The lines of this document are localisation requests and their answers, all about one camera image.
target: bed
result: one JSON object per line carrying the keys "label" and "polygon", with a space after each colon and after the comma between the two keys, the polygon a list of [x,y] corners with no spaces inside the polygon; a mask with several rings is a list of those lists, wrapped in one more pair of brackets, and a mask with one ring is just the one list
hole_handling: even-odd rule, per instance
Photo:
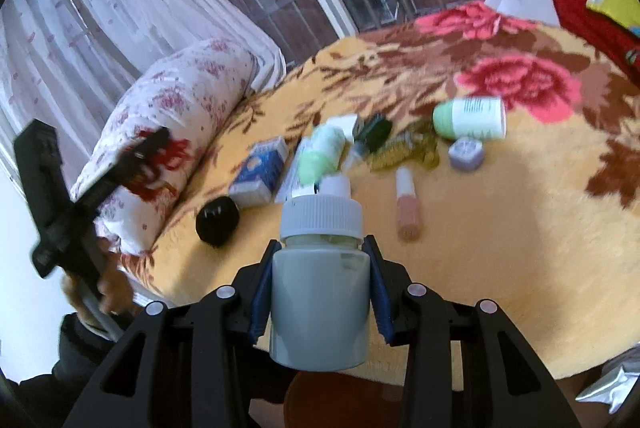
{"label": "bed", "polygon": [[[446,299],[495,299],[555,378],[603,363],[640,340],[640,88],[568,31],[481,2],[341,39],[276,90],[243,100],[148,255],[122,264],[175,304],[199,300],[278,237],[277,204],[243,211],[222,248],[195,232],[197,212],[226,192],[254,142],[282,135],[292,149],[314,125],[350,112],[382,112],[400,130],[469,94],[503,97],[506,139],[486,144],[472,174],[448,166],[444,142],[435,170],[412,167],[425,221],[412,244],[397,239],[387,212],[393,173],[359,167],[351,185],[366,233]],[[406,351],[371,329],[369,360],[350,373],[401,384]]]}

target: human hand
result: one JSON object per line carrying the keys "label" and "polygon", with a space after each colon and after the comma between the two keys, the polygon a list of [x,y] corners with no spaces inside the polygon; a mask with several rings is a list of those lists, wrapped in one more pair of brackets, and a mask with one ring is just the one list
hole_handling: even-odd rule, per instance
{"label": "human hand", "polygon": [[[109,251],[109,241],[106,238],[99,238],[98,246],[105,256],[104,271],[98,282],[98,291],[102,294],[100,310],[105,314],[122,314],[125,312],[133,315],[138,314],[140,307],[133,303],[131,284],[127,276],[118,270],[118,255]],[[78,294],[79,281],[78,275],[65,272],[62,277],[62,292],[84,323],[101,329],[100,323],[96,321]]]}

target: white plastic bottle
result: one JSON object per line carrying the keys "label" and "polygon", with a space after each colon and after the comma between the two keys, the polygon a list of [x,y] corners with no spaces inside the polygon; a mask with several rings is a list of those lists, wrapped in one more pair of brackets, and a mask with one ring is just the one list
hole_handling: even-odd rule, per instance
{"label": "white plastic bottle", "polygon": [[369,349],[369,255],[362,207],[349,198],[306,195],[282,209],[273,256],[271,359],[315,372],[364,363]]}

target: white pillow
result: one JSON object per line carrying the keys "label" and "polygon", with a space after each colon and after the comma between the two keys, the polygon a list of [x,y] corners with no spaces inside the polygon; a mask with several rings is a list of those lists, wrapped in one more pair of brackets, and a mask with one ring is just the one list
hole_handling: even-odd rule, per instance
{"label": "white pillow", "polygon": [[160,126],[171,131],[152,160],[153,182],[120,187],[104,203],[97,233],[124,253],[151,249],[188,177],[242,97],[256,70],[254,56],[226,39],[211,39],[158,60],[123,95],[102,131],[71,196],[77,199],[120,152]]}

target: yellow blanket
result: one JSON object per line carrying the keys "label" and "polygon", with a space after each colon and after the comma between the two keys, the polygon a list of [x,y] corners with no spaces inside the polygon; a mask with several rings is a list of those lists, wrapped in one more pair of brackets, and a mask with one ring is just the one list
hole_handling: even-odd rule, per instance
{"label": "yellow blanket", "polygon": [[[466,94],[503,96],[506,140],[487,143],[471,174],[448,166],[445,144],[438,168],[414,166],[425,227],[413,244],[396,236],[394,174],[360,167],[351,182],[365,232],[444,298],[495,299],[555,378],[629,348],[640,340],[640,90],[568,32],[473,4],[340,40],[240,104],[153,253],[123,262],[177,304],[199,300],[278,238],[276,204],[243,211],[221,249],[195,233],[197,211],[225,193],[254,142],[294,145],[350,112],[383,112],[399,130]],[[369,361],[351,373],[402,383],[406,351],[386,347],[373,321],[371,339]]]}

